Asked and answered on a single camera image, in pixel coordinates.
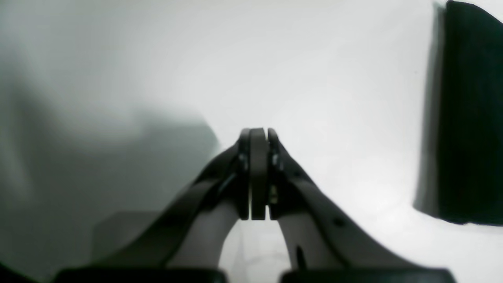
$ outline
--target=white surface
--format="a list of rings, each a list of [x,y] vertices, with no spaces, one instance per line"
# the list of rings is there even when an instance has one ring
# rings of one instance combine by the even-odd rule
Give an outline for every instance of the white surface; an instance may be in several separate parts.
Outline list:
[[[503,2],[473,3],[503,18]],[[4,5],[3,38],[18,44],[28,76],[54,109],[54,123],[75,143],[87,136],[101,147],[141,135],[139,109],[189,109],[195,114],[179,111],[178,119],[204,119],[222,149],[244,127],[273,127],[321,190],[388,249],[447,267],[459,283],[500,281],[502,228],[456,226],[412,208],[433,2]],[[75,129],[69,121],[88,126]],[[29,185],[19,186],[17,197],[27,198],[22,189]],[[248,280],[274,282],[273,273],[288,268],[271,256],[277,230],[250,225],[233,230],[222,266],[237,261],[241,230],[243,257],[263,257],[262,265],[248,266]]]

